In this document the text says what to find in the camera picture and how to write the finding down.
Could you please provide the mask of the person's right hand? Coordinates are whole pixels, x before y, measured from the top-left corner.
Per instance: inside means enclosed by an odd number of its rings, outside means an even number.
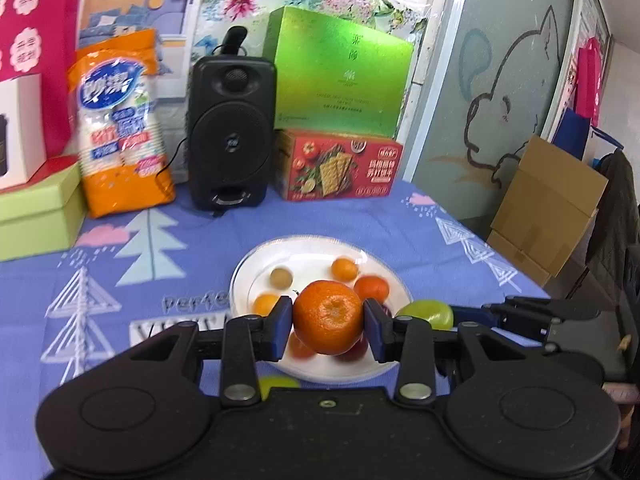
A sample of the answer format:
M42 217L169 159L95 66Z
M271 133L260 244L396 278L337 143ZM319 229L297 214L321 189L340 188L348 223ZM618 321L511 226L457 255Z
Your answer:
M632 415L639 405L639 337L623 336L615 354L614 366L605 369L603 389L620 410L617 448L626 450L631 440Z

